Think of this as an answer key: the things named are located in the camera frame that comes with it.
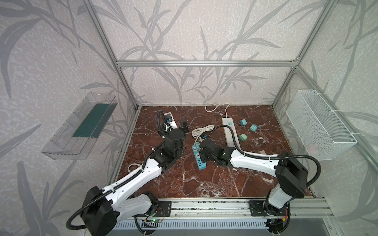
white power strip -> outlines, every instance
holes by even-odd
[[[228,125],[228,126],[231,127],[231,129],[234,131],[236,144],[240,148],[239,139],[238,139],[238,136],[237,136],[236,130],[235,130],[234,120],[231,117],[222,118],[222,124]],[[231,131],[228,128],[226,128],[226,127],[223,127],[223,129],[225,131],[227,146],[229,146],[229,147],[235,147],[234,141],[232,140]]]

white wire basket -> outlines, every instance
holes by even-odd
[[[327,102],[315,90],[298,90],[286,111],[309,155],[331,160],[357,143]]]

brown marble surface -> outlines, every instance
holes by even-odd
[[[172,112],[179,127],[181,118],[189,125],[189,133],[184,143],[184,154],[176,164],[164,174],[151,180],[134,195],[149,190],[156,197],[264,197],[278,182],[271,175],[244,168],[232,169],[216,166],[207,162],[203,170],[199,170],[195,161],[192,145],[194,138],[191,131],[206,125],[221,125],[225,117],[225,107],[220,106],[214,112],[207,113],[204,106],[144,106],[136,122],[130,145],[123,161],[119,179],[128,174],[127,167],[131,163],[142,164],[144,157],[156,147],[162,138],[157,133],[156,114],[158,110]],[[228,117],[234,119],[238,135],[246,134],[248,139],[240,142],[242,150],[266,154],[280,154],[290,151],[288,142],[278,124],[270,106],[230,106]],[[239,120],[245,119],[246,126],[240,126]],[[258,125],[256,132],[249,130],[252,124]],[[212,134],[221,147],[226,146],[222,128]]]

metal mounting plate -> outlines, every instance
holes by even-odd
[[[273,214],[273,215],[266,213],[264,211],[263,204],[264,204],[264,201],[250,200],[249,201],[249,210],[251,212],[251,216],[278,216],[278,213]],[[288,209],[287,203],[285,203],[283,208],[286,208],[286,210]],[[286,214],[286,212],[284,212],[285,210],[283,208],[279,212],[280,216],[283,216],[284,214]]]
[[[156,212],[154,217],[170,217],[171,208],[172,208],[172,202],[171,201],[159,201],[158,211]],[[146,217],[145,214],[138,214],[136,216],[137,217]]]

wallpaper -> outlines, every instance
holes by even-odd
[[[325,4],[325,0],[92,2],[118,60],[292,60]],[[270,104],[267,100],[277,94],[288,71],[123,69],[138,102],[159,105]],[[169,96],[162,92],[165,89]]]
[[[377,1],[337,4],[301,64],[376,151],[377,15]]]
[[[339,1],[301,63],[367,141],[377,148],[378,1]],[[275,112],[295,153],[306,154],[285,111],[298,89],[294,76]],[[308,163],[310,173],[314,164]],[[313,184],[325,197],[345,236],[373,236],[378,231],[378,175],[354,146],[333,160],[321,161]]]
[[[138,103],[270,105],[288,67],[140,67],[124,69]]]
[[[0,0],[0,23],[0,235],[78,235],[65,222],[108,183],[134,109],[81,1]],[[89,91],[118,105],[87,159],[42,154]]]

